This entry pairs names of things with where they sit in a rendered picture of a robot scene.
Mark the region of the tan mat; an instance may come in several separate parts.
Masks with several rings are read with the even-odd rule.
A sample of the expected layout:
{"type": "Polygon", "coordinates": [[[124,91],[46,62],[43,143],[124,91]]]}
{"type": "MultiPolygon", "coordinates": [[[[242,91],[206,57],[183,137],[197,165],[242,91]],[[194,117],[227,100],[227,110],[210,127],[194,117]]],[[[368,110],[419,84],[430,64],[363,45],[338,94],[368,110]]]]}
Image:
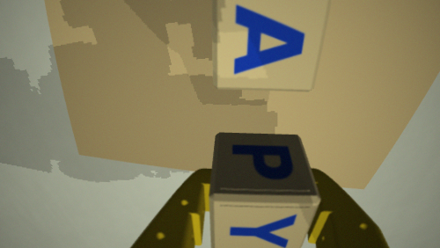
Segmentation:
{"type": "Polygon", "coordinates": [[[364,189],[440,71],[440,0],[332,0],[309,92],[218,90],[211,0],[44,0],[79,155],[212,169],[221,133],[298,135],[364,189]]]}

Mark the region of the beige letter block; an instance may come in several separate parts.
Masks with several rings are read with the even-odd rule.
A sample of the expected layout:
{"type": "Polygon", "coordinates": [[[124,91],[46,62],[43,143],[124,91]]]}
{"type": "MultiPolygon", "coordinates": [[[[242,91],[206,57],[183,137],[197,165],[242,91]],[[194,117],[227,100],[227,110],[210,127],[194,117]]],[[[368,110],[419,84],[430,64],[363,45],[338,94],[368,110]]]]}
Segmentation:
{"type": "Polygon", "coordinates": [[[314,88],[332,0],[211,0],[218,90],[314,88]]]}
{"type": "Polygon", "coordinates": [[[298,135],[216,135],[211,248],[302,248],[320,200],[298,135]]]}

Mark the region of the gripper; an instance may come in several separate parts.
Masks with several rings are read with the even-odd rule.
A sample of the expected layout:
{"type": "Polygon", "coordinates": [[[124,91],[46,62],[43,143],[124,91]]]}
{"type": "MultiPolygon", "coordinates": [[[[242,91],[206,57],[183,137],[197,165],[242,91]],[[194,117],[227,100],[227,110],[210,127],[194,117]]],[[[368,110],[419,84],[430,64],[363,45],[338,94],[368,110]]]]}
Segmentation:
{"type": "MultiPolygon", "coordinates": [[[[389,248],[381,229],[363,209],[328,175],[311,169],[321,200],[308,230],[308,242],[316,248],[389,248]]],[[[211,170],[192,173],[130,248],[202,245],[211,170]]]]}

